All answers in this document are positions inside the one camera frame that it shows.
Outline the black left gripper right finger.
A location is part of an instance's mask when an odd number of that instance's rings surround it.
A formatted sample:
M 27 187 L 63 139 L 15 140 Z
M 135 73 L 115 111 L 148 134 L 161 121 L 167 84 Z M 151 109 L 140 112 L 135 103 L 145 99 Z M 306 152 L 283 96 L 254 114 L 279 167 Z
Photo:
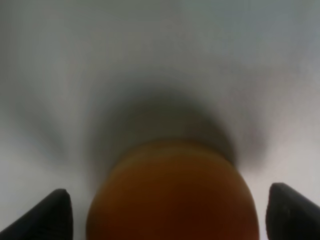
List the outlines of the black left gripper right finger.
M 265 226 L 269 240 L 319 240 L 320 207 L 289 185 L 273 183 Z

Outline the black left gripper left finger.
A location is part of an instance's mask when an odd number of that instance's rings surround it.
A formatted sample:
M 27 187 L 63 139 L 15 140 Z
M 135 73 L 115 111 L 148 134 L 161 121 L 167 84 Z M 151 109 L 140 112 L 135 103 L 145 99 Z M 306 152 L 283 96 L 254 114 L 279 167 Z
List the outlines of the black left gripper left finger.
M 73 209 L 70 194 L 56 189 L 26 214 L 0 232 L 1 240 L 72 240 Z

